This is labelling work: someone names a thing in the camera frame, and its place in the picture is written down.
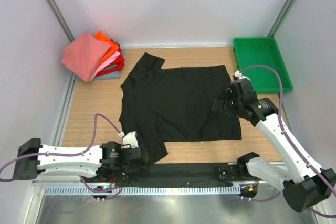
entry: stack of folded clothes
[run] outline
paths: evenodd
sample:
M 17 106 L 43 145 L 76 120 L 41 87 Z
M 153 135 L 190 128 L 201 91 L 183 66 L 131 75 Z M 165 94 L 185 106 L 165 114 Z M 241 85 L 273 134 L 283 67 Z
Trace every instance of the stack of folded clothes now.
M 119 79 L 124 57 L 120 45 L 103 32 L 92 36 L 86 31 L 64 50 L 62 63 L 77 80 Z

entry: white wall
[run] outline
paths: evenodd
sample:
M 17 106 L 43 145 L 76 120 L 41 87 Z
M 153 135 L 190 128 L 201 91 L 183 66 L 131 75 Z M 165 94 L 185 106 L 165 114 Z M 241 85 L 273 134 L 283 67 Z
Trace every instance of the white wall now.
M 275 38 L 294 86 L 283 101 L 291 128 L 324 168 L 336 170 L 336 0 L 296 0 Z
M 51 143 L 70 72 L 60 64 L 69 41 L 45 0 L 0 0 L 0 10 L 2 166 L 32 137 Z M 0 223 L 22 223 L 30 184 L 0 183 Z
M 105 31 L 124 47 L 227 45 L 267 36 L 285 0 L 55 0 L 73 35 Z

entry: wooden table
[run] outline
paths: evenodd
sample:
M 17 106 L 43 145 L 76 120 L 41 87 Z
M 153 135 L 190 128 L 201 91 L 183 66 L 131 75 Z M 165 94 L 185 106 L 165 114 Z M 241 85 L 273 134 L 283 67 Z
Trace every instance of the wooden table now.
M 124 54 L 125 67 L 120 79 L 76 83 L 63 147 L 84 147 L 90 143 L 93 117 L 96 113 L 104 114 L 121 129 L 119 116 L 123 93 L 120 85 L 145 52 L 164 58 L 164 69 L 224 64 L 230 76 L 237 70 L 231 47 L 127 49 Z M 259 95 L 259 98 L 262 97 L 270 98 L 278 106 L 279 99 L 276 94 Z M 168 156 L 158 163 L 236 162 L 238 157 L 249 152 L 256 152 L 267 161 L 281 161 L 272 145 L 256 128 L 244 119 L 240 119 L 240 123 L 242 140 L 165 143 Z M 120 140 L 114 128 L 99 118 L 95 144 L 108 141 L 121 143 Z

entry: green bin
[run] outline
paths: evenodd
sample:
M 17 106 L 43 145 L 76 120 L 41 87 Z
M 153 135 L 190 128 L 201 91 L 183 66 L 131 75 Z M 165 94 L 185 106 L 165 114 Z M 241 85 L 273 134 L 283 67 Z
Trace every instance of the green bin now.
M 238 70 L 252 65 L 266 65 L 280 75 L 284 92 L 293 89 L 286 66 L 274 38 L 235 38 L 235 57 Z M 260 94 L 279 93 L 277 77 L 263 68 L 249 69 L 243 75 L 250 78 L 253 89 Z

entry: black t-shirt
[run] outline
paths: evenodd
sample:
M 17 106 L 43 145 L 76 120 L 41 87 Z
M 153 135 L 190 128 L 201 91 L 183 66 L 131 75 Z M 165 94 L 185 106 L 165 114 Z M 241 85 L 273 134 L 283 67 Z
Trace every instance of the black t-shirt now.
M 145 53 L 125 82 L 119 118 L 136 131 L 150 164 L 167 155 L 164 142 L 242 139 L 239 119 L 211 111 L 218 86 L 229 87 L 224 65 L 161 69 L 164 59 Z

